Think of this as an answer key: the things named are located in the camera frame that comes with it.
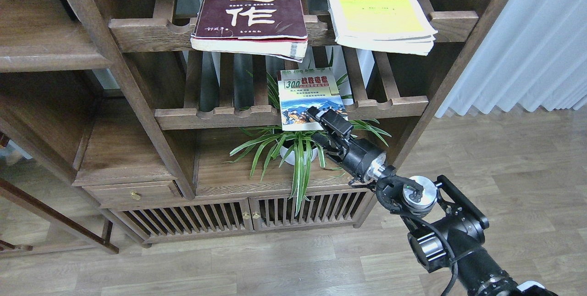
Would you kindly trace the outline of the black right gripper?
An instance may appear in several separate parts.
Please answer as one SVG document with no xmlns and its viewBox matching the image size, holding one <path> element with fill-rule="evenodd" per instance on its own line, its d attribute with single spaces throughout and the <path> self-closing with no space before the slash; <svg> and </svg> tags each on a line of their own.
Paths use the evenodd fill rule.
<svg viewBox="0 0 587 296">
<path fill-rule="evenodd" d="M 310 123 L 321 124 L 324 129 L 327 136 L 314 133 L 311 139 L 333 162 L 361 183 L 380 178 L 386 169 L 386 154 L 366 139 L 353 139 L 351 122 L 332 109 L 321 110 L 316 106 L 310 106 L 306 115 Z"/>
</svg>

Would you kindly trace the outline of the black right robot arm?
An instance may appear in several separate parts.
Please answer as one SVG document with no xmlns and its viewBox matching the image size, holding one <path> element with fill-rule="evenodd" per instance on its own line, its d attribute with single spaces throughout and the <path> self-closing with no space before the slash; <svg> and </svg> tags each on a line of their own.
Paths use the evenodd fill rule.
<svg viewBox="0 0 587 296">
<path fill-rule="evenodd" d="M 492 259 L 483 247 L 488 219 L 447 177 L 440 175 L 436 181 L 419 175 L 401 177 L 386 164 L 385 152 L 366 139 L 352 138 L 354 127 L 339 113 L 311 106 L 307 114 L 325 131 L 312 139 L 354 177 L 350 185 L 358 182 L 370 189 L 386 210 L 402 217 L 418 262 L 430 273 L 451 269 L 443 295 L 456 280 L 470 296 L 553 295 L 535 281 L 516 283 Z"/>
</svg>

